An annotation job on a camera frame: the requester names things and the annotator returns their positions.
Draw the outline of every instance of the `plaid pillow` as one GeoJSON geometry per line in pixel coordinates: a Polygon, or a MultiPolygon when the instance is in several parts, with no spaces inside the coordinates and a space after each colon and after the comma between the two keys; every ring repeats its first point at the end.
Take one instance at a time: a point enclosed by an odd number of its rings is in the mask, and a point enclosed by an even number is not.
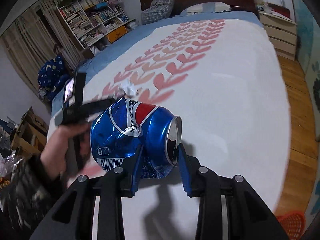
{"type": "Polygon", "coordinates": [[[168,4],[173,7],[174,0],[153,0],[150,7],[157,6],[157,5],[164,5],[168,4]]]}
{"type": "Polygon", "coordinates": [[[158,5],[150,7],[141,13],[142,24],[157,22],[161,19],[168,18],[172,12],[171,5],[158,5]]]}

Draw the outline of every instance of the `orange basket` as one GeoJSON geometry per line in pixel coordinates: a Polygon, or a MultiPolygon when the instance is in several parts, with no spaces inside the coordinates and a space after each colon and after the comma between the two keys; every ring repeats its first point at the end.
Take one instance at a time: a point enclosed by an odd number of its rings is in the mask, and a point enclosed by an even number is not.
{"type": "Polygon", "coordinates": [[[290,240],[300,239],[306,224],[304,213],[300,211],[293,211],[284,216],[279,216],[277,219],[286,231],[290,240]]]}

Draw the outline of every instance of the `blue gripper pad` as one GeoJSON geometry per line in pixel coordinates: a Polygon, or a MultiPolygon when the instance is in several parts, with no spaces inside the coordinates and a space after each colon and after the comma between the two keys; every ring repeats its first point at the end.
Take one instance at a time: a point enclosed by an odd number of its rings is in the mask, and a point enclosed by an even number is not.
{"type": "Polygon", "coordinates": [[[189,170],[190,162],[184,150],[184,147],[181,143],[178,145],[178,150],[179,150],[179,157],[178,157],[179,171],[180,171],[180,176],[183,184],[183,189],[187,193],[187,195],[190,196],[192,192],[191,174],[189,170]]]}
{"type": "Polygon", "coordinates": [[[131,193],[134,196],[138,190],[139,187],[139,181],[141,177],[141,171],[142,171],[142,162],[143,162],[143,156],[142,156],[143,146],[140,148],[140,152],[137,158],[137,162],[134,166],[134,171],[132,174],[132,187],[131,187],[131,193]]]}

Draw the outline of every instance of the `curtain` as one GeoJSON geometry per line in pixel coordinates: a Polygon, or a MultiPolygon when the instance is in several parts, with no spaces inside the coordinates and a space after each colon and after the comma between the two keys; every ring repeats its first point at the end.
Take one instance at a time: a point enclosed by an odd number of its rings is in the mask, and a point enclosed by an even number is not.
{"type": "Polygon", "coordinates": [[[79,63],[84,60],[84,57],[79,53],[69,35],[63,28],[55,12],[55,5],[50,0],[40,0],[40,8],[65,50],[66,55],[63,55],[65,61],[72,69],[76,69],[79,63]]]}
{"type": "Polygon", "coordinates": [[[26,10],[3,33],[1,42],[15,71],[37,95],[38,72],[55,57],[55,42],[36,12],[26,10]]]}

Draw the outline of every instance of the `bed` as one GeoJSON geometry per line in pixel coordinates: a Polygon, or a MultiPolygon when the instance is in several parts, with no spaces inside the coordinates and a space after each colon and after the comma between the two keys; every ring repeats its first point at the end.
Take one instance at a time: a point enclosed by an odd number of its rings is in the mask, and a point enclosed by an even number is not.
{"type": "MultiPolygon", "coordinates": [[[[151,1],[140,0],[141,10],[151,1]]],[[[275,210],[289,154],[290,112],[275,50],[256,15],[253,0],[176,0],[172,17],[139,26],[80,71],[87,73],[84,101],[113,93],[129,78],[137,100],[182,117],[189,155],[221,176],[242,174],[275,210]],[[179,15],[207,1],[234,10],[179,15]]],[[[61,99],[62,93],[52,104],[48,136],[61,99]]],[[[81,174],[104,172],[90,159],[81,174]]],[[[193,239],[198,205],[183,191],[177,169],[165,179],[142,180],[136,196],[122,201],[125,236],[193,239]]]]}

